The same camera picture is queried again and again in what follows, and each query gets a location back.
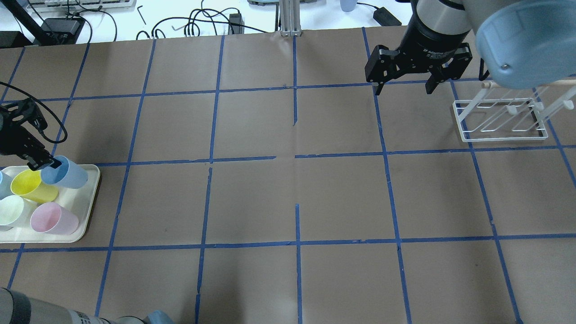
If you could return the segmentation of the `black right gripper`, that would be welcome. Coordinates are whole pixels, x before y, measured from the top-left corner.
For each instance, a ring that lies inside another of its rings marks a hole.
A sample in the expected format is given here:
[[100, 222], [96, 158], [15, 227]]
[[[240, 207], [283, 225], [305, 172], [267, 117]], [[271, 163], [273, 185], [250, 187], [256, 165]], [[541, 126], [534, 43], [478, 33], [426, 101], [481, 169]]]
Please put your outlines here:
[[383, 84], [406, 74], [429, 72], [424, 84], [427, 95], [449, 79], [458, 80], [469, 66], [473, 54], [464, 39], [469, 30], [455, 35], [428, 27], [418, 14], [409, 21], [397, 49], [377, 45], [364, 67], [367, 82], [373, 83], [374, 95], [380, 96]]

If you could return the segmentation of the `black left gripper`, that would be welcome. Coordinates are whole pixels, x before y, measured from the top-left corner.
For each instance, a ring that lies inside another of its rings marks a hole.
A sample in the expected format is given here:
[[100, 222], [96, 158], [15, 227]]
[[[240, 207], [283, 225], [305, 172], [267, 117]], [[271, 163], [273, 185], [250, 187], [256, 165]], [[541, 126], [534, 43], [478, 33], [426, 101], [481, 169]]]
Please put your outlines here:
[[45, 117], [33, 100], [20, 100], [16, 103], [1, 106], [0, 150], [4, 156], [16, 155], [27, 160], [27, 166], [32, 171], [38, 170], [38, 163], [43, 168], [58, 168], [62, 162], [45, 149], [25, 127], [29, 123], [43, 134], [48, 127]]

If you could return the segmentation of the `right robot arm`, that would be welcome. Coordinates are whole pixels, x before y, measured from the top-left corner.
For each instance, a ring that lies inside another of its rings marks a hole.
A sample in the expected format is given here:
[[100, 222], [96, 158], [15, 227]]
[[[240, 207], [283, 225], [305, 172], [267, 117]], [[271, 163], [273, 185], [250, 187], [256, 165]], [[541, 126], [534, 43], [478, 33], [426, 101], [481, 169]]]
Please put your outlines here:
[[475, 47], [497, 84], [513, 90], [541, 86], [576, 69], [573, 0], [412, 0], [412, 17], [395, 50], [377, 45], [364, 68], [376, 87], [406, 74], [428, 72], [426, 92], [457, 80], [473, 59]]

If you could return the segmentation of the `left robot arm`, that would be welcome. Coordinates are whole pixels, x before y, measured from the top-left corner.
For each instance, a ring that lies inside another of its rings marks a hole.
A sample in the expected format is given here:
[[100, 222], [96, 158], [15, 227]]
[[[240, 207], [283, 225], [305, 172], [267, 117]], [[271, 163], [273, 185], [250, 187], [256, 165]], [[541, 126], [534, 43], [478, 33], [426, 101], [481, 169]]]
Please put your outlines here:
[[[39, 203], [30, 212], [31, 229], [46, 234], [72, 234], [80, 221], [70, 211], [54, 203], [49, 186], [79, 189], [88, 174], [63, 156], [52, 156], [45, 146], [23, 127], [30, 123], [43, 135], [47, 123], [39, 111], [37, 99], [21, 100], [1, 107], [1, 154], [27, 160], [30, 175], [20, 174], [9, 183], [11, 196], [3, 195], [2, 203], [11, 198]], [[108, 324], [109, 320], [86, 315], [26, 295], [1, 289], [1, 322], [3, 324]]]

